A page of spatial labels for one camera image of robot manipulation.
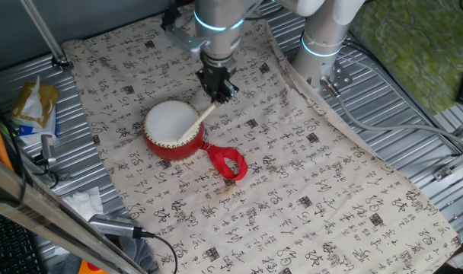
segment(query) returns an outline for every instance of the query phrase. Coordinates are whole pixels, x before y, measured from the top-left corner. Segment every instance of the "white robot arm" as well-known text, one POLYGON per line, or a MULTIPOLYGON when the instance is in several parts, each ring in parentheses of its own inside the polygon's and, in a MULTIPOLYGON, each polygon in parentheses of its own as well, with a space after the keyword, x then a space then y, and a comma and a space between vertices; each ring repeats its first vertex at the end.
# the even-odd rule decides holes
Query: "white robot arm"
MULTIPOLYGON (((314 88, 320 78, 334 73, 334 60, 350 22, 365 0, 276 0, 284 8, 308 17, 302 47, 293 66, 314 88)), ((261 0, 196 0, 196 37, 174 26, 179 12, 168 10, 162 27, 169 40, 191 56, 200 57, 198 79, 212 102, 224 104, 238 91, 230 83, 236 71, 233 52, 240 43, 244 19, 261 0)))

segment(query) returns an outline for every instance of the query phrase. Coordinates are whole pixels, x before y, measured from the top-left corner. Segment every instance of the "red strap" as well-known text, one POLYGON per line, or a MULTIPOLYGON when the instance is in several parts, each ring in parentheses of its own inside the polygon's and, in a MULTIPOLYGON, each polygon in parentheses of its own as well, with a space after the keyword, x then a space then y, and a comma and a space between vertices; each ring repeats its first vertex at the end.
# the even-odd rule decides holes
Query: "red strap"
POLYGON ((208 152, 209 159, 215 166, 216 170, 226 179, 241 180, 248 171, 247 162, 244 157, 234 148, 220 148, 203 142, 201 149, 208 152), (225 163, 225 158, 238 163, 238 174, 225 163))

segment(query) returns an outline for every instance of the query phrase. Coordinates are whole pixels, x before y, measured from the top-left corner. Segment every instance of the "gray cable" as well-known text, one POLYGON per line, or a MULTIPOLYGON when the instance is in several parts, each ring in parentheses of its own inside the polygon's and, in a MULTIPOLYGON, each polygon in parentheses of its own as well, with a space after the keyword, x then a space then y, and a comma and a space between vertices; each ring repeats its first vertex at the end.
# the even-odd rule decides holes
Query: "gray cable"
POLYGON ((363 128, 363 129, 374 130, 374 131, 388 131, 388 130, 399 130, 399 129, 423 129, 423 130, 427 130, 427 131, 430 131, 430 132, 439 133, 441 135, 444 135, 445 137, 450 138, 451 140, 453 140, 453 141, 455 141, 458 144, 463 146, 463 140, 461 140, 459 137, 457 137, 457 136, 455 136, 455 135, 453 135, 453 134, 451 134, 449 132, 446 132, 445 130, 438 129, 438 128, 433 127, 433 126, 407 125, 407 124, 398 125, 398 126, 367 126, 366 124, 361 123, 359 120, 357 120, 357 119, 355 119, 353 117, 353 115, 350 113, 350 111, 348 111, 348 109, 346 108, 345 103, 343 102, 343 99, 341 97, 338 97, 337 101, 340 104, 340 107, 345 112, 346 116, 348 116, 348 118, 354 124, 356 124, 357 126, 363 128))

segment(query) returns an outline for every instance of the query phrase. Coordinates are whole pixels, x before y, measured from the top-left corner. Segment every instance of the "red drum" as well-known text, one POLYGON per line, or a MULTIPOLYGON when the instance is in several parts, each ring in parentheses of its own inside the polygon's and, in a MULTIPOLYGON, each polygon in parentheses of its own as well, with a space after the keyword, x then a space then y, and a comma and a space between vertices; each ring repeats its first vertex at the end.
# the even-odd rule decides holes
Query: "red drum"
POLYGON ((179 161, 193 155, 203 145, 203 123, 182 142, 177 142, 199 117, 197 110, 179 100, 155 105, 147 114, 144 140, 153 154, 164 160, 179 161))

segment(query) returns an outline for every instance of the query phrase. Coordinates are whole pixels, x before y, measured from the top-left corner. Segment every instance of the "wooden stick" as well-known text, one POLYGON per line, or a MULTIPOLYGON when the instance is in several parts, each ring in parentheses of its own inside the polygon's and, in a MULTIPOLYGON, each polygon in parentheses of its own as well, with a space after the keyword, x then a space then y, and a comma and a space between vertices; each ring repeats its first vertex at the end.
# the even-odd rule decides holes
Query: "wooden stick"
POLYGON ((197 126, 200 125, 200 123, 212 112, 214 111, 216 108, 216 104, 211 104, 211 106, 208 107, 208 109, 196 120, 196 122, 193 123, 193 125, 191 125, 187 130, 186 132, 181 136, 179 137, 179 139, 177 140, 177 142, 182 142, 183 139, 188 136, 197 126))

